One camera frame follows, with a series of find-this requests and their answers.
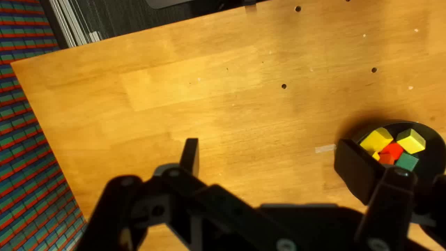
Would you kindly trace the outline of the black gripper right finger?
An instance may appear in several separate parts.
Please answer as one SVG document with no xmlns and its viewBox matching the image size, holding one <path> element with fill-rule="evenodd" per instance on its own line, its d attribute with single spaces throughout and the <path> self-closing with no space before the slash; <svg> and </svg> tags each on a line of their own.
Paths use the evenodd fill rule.
<svg viewBox="0 0 446 251">
<path fill-rule="evenodd" d="M 351 139 L 340 139 L 334 150 L 334 170 L 349 192 L 366 204 L 384 167 Z"/>
</svg>

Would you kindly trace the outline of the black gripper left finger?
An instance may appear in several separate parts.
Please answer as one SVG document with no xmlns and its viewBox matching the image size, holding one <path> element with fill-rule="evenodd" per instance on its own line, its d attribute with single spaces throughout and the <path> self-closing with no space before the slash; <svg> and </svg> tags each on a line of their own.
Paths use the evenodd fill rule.
<svg viewBox="0 0 446 251">
<path fill-rule="evenodd" d="M 199 172 L 199 139 L 188 138 L 184 143 L 179 157 L 179 165 L 189 171 L 192 175 Z"/>
</svg>

